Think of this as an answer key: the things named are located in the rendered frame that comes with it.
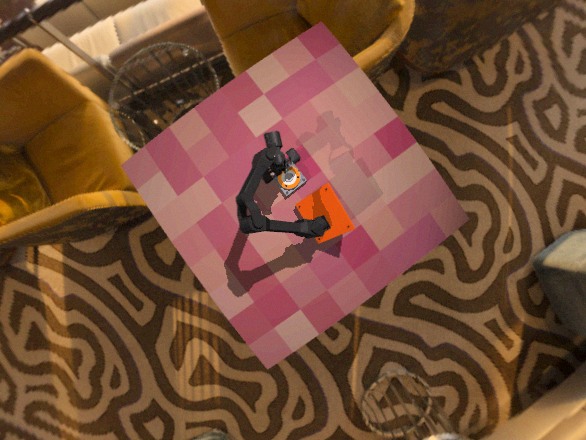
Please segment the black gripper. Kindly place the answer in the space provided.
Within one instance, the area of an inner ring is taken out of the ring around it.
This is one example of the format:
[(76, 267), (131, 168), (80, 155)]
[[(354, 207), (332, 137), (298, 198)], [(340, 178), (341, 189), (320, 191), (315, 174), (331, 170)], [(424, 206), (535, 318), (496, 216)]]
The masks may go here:
[[(289, 158), (286, 159), (286, 162), (284, 164), (285, 168), (283, 169), (279, 169), (276, 170), (275, 167), (273, 165), (271, 165), (263, 174), (262, 179), (263, 181), (268, 184), (270, 181), (273, 180), (273, 177), (271, 176), (271, 173), (274, 172), (274, 174), (276, 176), (279, 176), (280, 174), (282, 174), (282, 171), (286, 171), (288, 168), (290, 168), (289, 163), (293, 161), (293, 163), (297, 163), (301, 158), (298, 155), (298, 153), (295, 151), (294, 148), (291, 148), (290, 150), (288, 150), (286, 152), (286, 154), (288, 155)], [(289, 161), (290, 160), (290, 161)], [(268, 171), (269, 170), (269, 171)]]

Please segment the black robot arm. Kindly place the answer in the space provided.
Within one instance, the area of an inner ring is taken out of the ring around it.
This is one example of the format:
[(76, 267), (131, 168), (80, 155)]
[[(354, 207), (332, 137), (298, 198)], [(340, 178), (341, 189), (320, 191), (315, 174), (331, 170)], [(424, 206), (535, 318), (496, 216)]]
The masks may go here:
[[(285, 155), (281, 152), (282, 141), (278, 131), (264, 135), (266, 148), (255, 154), (248, 173), (239, 193), (236, 196), (237, 219), (239, 228), (244, 234), (257, 232), (294, 233), (305, 238), (322, 237), (324, 232), (331, 228), (325, 216), (315, 219), (300, 219), (294, 222), (270, 220), (261, 215), (260, 208), (253, 199), (253, 195), (260, 183), (264, 172), (273, 165), (276, 170), (285, 168)], [(250, 211), (247, 216), (247, 208)]]

